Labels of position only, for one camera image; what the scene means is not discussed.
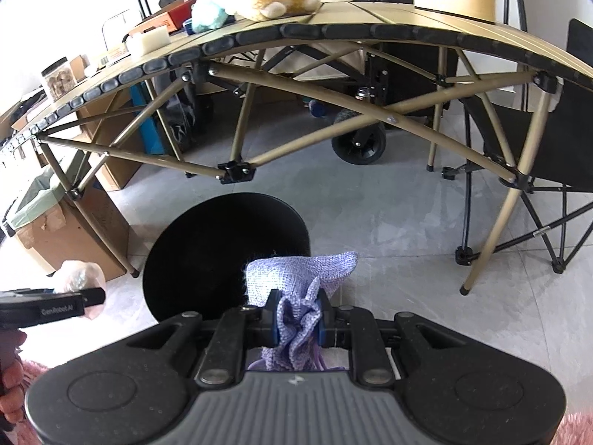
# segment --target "white foam block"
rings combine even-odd
[[[126,40],[127,49],[134,61],[170,43],[171,37],[166,26],[159,26],[146,33],[133,34]]]

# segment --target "black bucket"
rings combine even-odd
[[[158,321],[184,311],[218,319],[247,302],[247,263],[310,255],[307,227],[288,204],[266,194],[225,194],[184,212],[159,236],[144,267],[144,298]]]

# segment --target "bolt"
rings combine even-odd
[[[373,368],[372,370],[366,370],[362,375],[362,379],[368,385],[384,385],[391,380],[391,373],[385,368]]]
[[[204,371],[200,376],[200,381],[206,385],[223,385],[226,383],[230,375],[227,370],[221,368],[212,368]]]

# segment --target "folding chair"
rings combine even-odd
[[[580,58],[583,62],[593,65],[593,29],[579,20],[573,19],[569,24],[567,52]],[[495,129],[491,123],[491,109],[500,121],[500,126],[506,135],[508,146],[515,161],[519,159],[526,142],[527,130],[530,125],[532,112],[525,112],[500,105],[491,105],[490,115],[484,105],[484,100],[478,96],[460,99],[464,105],[466,144],[471,146],[470,116],[484,139],[484,154],[488,158],[502,165],[514,167],[499,144]],[[565,257],[566,223],[593,209],[593,202],[567,214],[567,195],[571,192],[593,193],[593,99],[591,92],[575,83],[564,81],[562,95],[556,109],[549,113],[541,144],[537,152],[533,168],[524,178],[521,200],[526,205],[535,229],[520,237],[514,238],[494,248],[494,252],[502,251],[513,245],[540,236],[550,253],[552,269],[562,273],[572,261],[576,253],[583,246],[591,232],[593,222],[586,229],[577,245]],[[466,175],[466,208],[464,214],[464,228],[461,246],[455,252],[458,264],[469,266],[479,257],[468,247],[468,235],[471,214],[471,174],[481,167],[469,161],[458,168],[443,167],[444,179],[455,179],[458,174]],[[557,186],[536,186],[536,178],[558,182]],[[544,225],[541,222],[528,194],[536,192],[559,192],[562,196],[561,218]],[[552,243],[547,236],[548,231],[560,226],[559,254],[556,255]]]

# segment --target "crossed metal bar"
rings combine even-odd
[[[346,55],[347,53],[363,50],[364,52],[369,52],[375,56],[385,58],[392,63],[402,65],[405,68],[408,68],[416,73],[419,73],[420,75],[425,76],[428,79],[431,79],[435,82],[435,91],[432,93],[427,93],[426,95],[421,95],[385,107],[380,107],[377,105],[373,105],[372,103],[358,100],[353,97],[344,95],[342,93],[314,85],[312,83],[299,82],[293,78],[273,75],[271,73],[267,73],[265,71],[260,70],[264,58],[265,49],[259,50],[254,69],[219,62],[209,62],[208,73],[210,76],[216,79],[228,80],[231,82],[245,82],[247,84],[247,90],[242,103],[241,113],[237,121],[235,135],[233,138],[232,149],[230,153],[231,161],[241,161],[241,152],[245,138],[245,133],[247,132],[248,117],[251,111],[251,107],[253,105],[253,96],[255,88],[256,86],[268,86],[280,90],[285,90],[287,92],[297,93],[299,95],[322,100],[324,102],[332,103],[343,108],[348,108],[360,113],[360,115],[349,118],[348,120],[342,121],[340,123],[324,127],[323,129],[316,130],[315,132],[311,132],[300,138],[282,144],[260,155],[249,158],[247,161],[243,162],[243,164],[251,169],[255,169],[276,159],[279,159],[283,156],[292,154],[293,152],[304,149],[306,147],[309,147],[310,145],[314,145],[326,139],[331,139],[348,132],[353,132],[355,130],[373,125],[377,121],[382,121],[389,125],[399,127],[403,130],[407,130],[408,132],[413,133],[414,135],[417,135],[431,142],[428,166],[434,165],[434,158],[437,150],[437,145],[440,145],[444,148],[449,149],[450,151],[455,152],[456,154],[461,155],[468,161],[490,170],[491,172],[498,175],[500,178],[509,182],[509,184],[511,185],[515,182],[517,178],[517,172],[523,175],[529,175],[530,170],[533,166],[533,162],[535,161],[537,150],[539,148],[541,137],[545,128],[547,114],[550,106],[551,94],[546,92],[542,94],[539,105],[533,114],[533,118],[531,120],[531,124],[527,133],[527,138],[525,145],[523,147],[523,151],[521,153],[521,157],[515,168],[514,158],[510,153],[508,142],[502,131],[502,127],[500,127],[500,122],[496,116],[496,112],[494,111],[494,108],[491,105],[490,100],[488,100],[486,92],[506,86],[523,85],[526,83],[530,83],[533,80],[536,71],[525,70],[520,72],[508,72],[498,74],[487,73],[479,75],[475,72],[475,70],[473,69],[473,67],[467,60],[466,56],[463,54],[463,52],[459,50],[458,53],[460,59],[462,60],[466,69],[468,70],[469,75],[444,78],[443,75],[445,73],[444,68],[447,53],[446,47],[439,48],[438,75],[433,75],[430,72],[427,72],[414,65],[404,62],[396,57],[393,57],[389,54],[385,54],[371,47],[364,46],[360,43],[344,43],[346,45],[351,45],[351,48],[348,49],[350,50],[349,52],[340,52],[328,58],[321,59],[313,64],[307,65],[306,67],[297,70],[294,76],[298,76],[304,72],[310,71],[313,68],[316,68],[320,65],[328,64],[329,62],[336,60]],[[164,114],[160,110],[164,103],[171,96],[175,95],[180,89],[182,89],[188,80],[189,74],[183,74],[159,95],[155,94],[154,88],[152,87],[152,83],[150,82],[150,80],[147,80],[150,97],[152,98],[152,101],[148,105],[142,107],[141,109],[137,107],[132,107],[128,109],[123,109],[121,111],[108,111],[106,114],[96,115],[93,118],[78,120],[75,123],[72,123],[72,125],[87,124],[90,121],[103,120],[109,116],[120,115],[128,111],[140,111],[139,114],[120,133],[120,135],[118,135],[114,139],[114,141],[112,141],[111,144],[109,144],[108,146],[97,145],[95,142],[87,144],[83,142],[69,141],[66,139],[58,139],[50,136],[50,134],[57,132],[57,130],[55,129],[60,126],[52,127],[51,129],[48,129],[47,132],[38,134],[37,141],[40,144],[40,148],[44,156],[46,157],[49,165],[55,171],[58,179],[60,179],[60,183],[67,191],[69,191],[70,195],[74,198],[77,195],[80,195],[80,193],[84,190],[85,186],[88,185],[89,182],[91,182],[93,177],[96,175],[97,171],[105,164],[106,160],[110,156],[118,157],[121,159],[128,159],[136,162],[143,162],[146,164],[158,165],[161,167],[178,169],[189,174],[206,175],[223,180],[226,175],[225,169],[221,169],[218,167],[210,167],[201,164],[194,164],[192,162],[187,162],[183,160],[181,152],[179,151],[179,147],[177,146],[173,138],[173,133],[171,132],[171,129],[168,126],[167,121],[165,120]],[[443,103],[449,100],[459,99],[472,95],[478,95],[484,102],[484,105],[488,112],[488,116],[490,117],[493,123],[496,136],[499,140],[500,148],[502,149],[504,157],[507,163],[509,164],[508,167],[491,161],[479,152],[476,152],[475,150],[466,147],[460,142],[439,132],[441,113],[443,111]],[[423,126],[422,124],[405,116],[405,114],[430,106],[435,107],[434,125],[432,129]],[[127,140],[127,138],[129,138],[138,129],[138,127],[146,120],[147,117],[149,117],[155,112],[158,115],[159,120],[163,126],[165,136],[167,136],[167,139],[170,142],[171,147],[173,148],[175,158],[169,156],[150,156],[120,149],[120,146]],[[72,125],[64,124],[63,126],[61,126],[61,130],[67,128],[66,126]],[[80,149],[87,153],[95,152],[100,154],[101,157],[79,181],[70,182],[66,174],[63,172],[63,170],[61,170],[57,162],[57,159],[54,157],[48,144]],[[469,292],[471,287],[476,282],[476,279],[480,275],[481,271],[485,268],[488,260],[490,259],[490,256],[494,252],[496,243],[500,239],[502,230],[506,226],[511,216],[511,212],[514,209],[515,204],[517,203],[517,200],[520,197],[520,195],[520,188],[509,188],[506,199],[502,205],[502,208],[500,209],[500,213],[496,219],[496,222],[494,223],[490,235],[488,236],[481,250],[480,256],[472,265],[470,274],[461,288],[462,294],[467,294]],[[121,253],[119,253],[118,250],[109,242],[109,239],[107,238],[105,233],[102,232],[100,226],[94,222],[92,216],[84,212],[84,209],[81,208],[77,200],[74,199],[74,202],[78,209],[81,211],[82,215],[85,217],[85,219],[87,219],[87,221],[90,223],[91,227],[93,227],[99,238],[105,243],[105,245],[109,248],[113,255],[118,259],[118,261],[120,261],[121,264],[130,273],[137,274],[137,271],[127,261],[127,258],[121,255]]]

